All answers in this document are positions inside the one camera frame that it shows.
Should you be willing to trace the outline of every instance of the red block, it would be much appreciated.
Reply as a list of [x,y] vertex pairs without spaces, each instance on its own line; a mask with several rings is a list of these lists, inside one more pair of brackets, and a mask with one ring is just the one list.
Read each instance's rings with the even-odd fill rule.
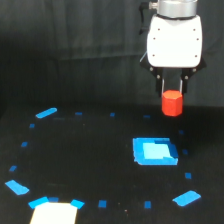
[[163,93],[162,111],[167,116],[176,117],[183,111],[183,96],[176,90],[168,90]]

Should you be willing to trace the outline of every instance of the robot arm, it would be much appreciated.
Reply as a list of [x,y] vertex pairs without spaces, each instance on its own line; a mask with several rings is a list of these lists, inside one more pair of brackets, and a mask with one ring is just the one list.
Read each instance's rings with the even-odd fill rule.
[[[197,3],[198,0],[158,0],[157,3],[144,2],[139,7],[142,19],[140,34],[148,32],[147,51],[140,65],[156,78],[156,91],[162,96],[162,110],[167,116],[182,113],[188,80],[206,67],[201,57],[202,26],[196,14]],[[157,10],[149,27],[143,26],[144,9]],[[182,69],[178,91],[168,90],[164,93],[163,68]]]

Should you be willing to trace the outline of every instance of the blue tape strip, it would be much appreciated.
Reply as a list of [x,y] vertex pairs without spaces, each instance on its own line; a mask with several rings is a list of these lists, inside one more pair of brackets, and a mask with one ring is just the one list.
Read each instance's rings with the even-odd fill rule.
[[17,166],[11,166],[11,168],[9,169],[10,172],[14,172],[16,170]]
[[185,173],[185,178],[186,179],[191,179],[191,173]]
[[178,158],[179,155],[178,155],[178,152],[177,152],[177,148],[174,144],[167,144],[168,147],[169,147],[169,150],[170,150],[170,155],[173,157],[173,158]]
[[23,142],[21,147],[27,147],[27,145],[28,145],[28,142]]
[[34,128],[35,127],[35,124],[30,124],[30,128]]
[[51,197],[51,198],[48,198],[48,200],[49,200],[49,202],[58,202],[59,198]]
[[151,201],[145,201],[145,208],[151,208]]
[[76,112],[75,115],[82,116],[82,112]]
[[27,192],[29,192],[29,189],[18,184],[16,181],[11,180],[9,182],[5,183],[6,186],[8,186],[12,191],[14,191],[14,193],[16,193],[17,195],[22,195],[22,194],[26,194]]
[[177,158],[145,159],[144,143],[169,142],[169,138],[135,138],[133,139],[134,161],[140,165],[177,165]]
[[150,115],[144,115],[143,118],[150,118]]
[[194,191],[188,191],[187,193],[174,198],[173,201],[176,202],[179,206],[185,206],[199,198],[201,198],[200,194],[197,194]]
[[98,204],[98,207],[99,208],[106,208],[107,207],[107,201],[100,200],[99,204]]
[[77,201],[77,200],[73,200],[71,202],[71,205],[73,205],[74,207],[77,207],[78,209],[82,208],[82,206],[84,205],[84,202],[81,201]]
[[37,114],[36,117],[41,119],[41,118],[44,118],[48,115],[51,115],[51,114],[55,113],[56,111],[57,111],[57,108],[50,108],[48,110],[45,110],[45,111]]
[[46,202],[49,202],[48,198],[47,197],[43,197],[43,198],[37,199],[35,201],[29,202],[28,205],[30,206],[30,208],[34,209],[38,205],[44,204]]
[[184,154],[184,155],[188,155],[188,151],[187,151],[187,149],[183,149],[183,154]]

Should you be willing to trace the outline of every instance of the blue tape marker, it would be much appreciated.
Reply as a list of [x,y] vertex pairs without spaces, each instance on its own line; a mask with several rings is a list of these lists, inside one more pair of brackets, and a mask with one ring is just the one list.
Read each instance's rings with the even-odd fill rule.
[[44,117],[46,117],[48,115],[51,115],[51,114],[55,113],[56,111],[57,111],[57,108],[50,108],[48,110],[45,110],[45,111],[37,114],[36,117],[41,119],[41,118],[44,118]]
[[23,142],[21,147],[26,147],[28,145],[28,142]]
[[184,155],[188,155],[188,151],[187,151],[187,149],[183,149],[183,154],[184,154]]
[[44,204],[46,202],[49,202],[48,198],[47,197],[43,197],[43,198],[37,199],[35,201],[29,202],[28,205],[30,206],[30,208],[34,209],[38,205]]
[[151,201],[145,201],[145,208],[151,208]]
[[27,192],[29,192],[29,189],[18,184],[16,181],[11,180],[9,182],[5,183],[6,186],[8,186],[12,191],[14,191],[14,193],[16,193],[17,195],[22,195],[22,194],[26,194]]
[[150,118],[150,115],[144,115],[143,118]]
[[178,152],[177,152],[177,148],[174,144],[167,144],[168,147],[169,147],[169,150],[170,150],[170,155],[173,157],[173,158],[178,158],[179,155],[178,155]]
[[58,202],[59,198],[51,197],[51,198],[48,198],[48,200],[49,200],[49,202]]
[[78,209],[82,208],[82,206],[84,205],[84,202],[81,201],[77,201],[77,200],[73,200],[71,202],[71,205],[73,205],[74,207],[77,207]]
[[11,168],[9,169],[10,172],[14,172],[16,170],[17,166],[11,166]]
[[185,173],[185,178],[186,179],[191,179],[191,173]]
[[75,115],[82,116],[82,112],[76,112]]
[[100,200],[99,204],[98,204],[98,207],[99,208],[106,208],[107,207],[107,201]]
[[177,198],[174,198],[173,201],[176,202],[179,206],[183,207],[199,198],[201,198],[200,194],[197,194],[194,191],[188,191],[187,193],[182,194]]
[[30,124],[30,128],[34,128],[35,127],[35,124]]

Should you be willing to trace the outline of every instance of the black backdrop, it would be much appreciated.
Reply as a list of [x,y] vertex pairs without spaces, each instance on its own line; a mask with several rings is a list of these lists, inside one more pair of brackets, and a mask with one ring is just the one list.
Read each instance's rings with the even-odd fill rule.
[[[146,34],[138,35],[140,2],[0,0],[1,98],[160,103],[154,78],[139,66],[146,49]],[[199,0],[207,68],[190,80],[188,105],[224,106],[223,8],[221,0]]]

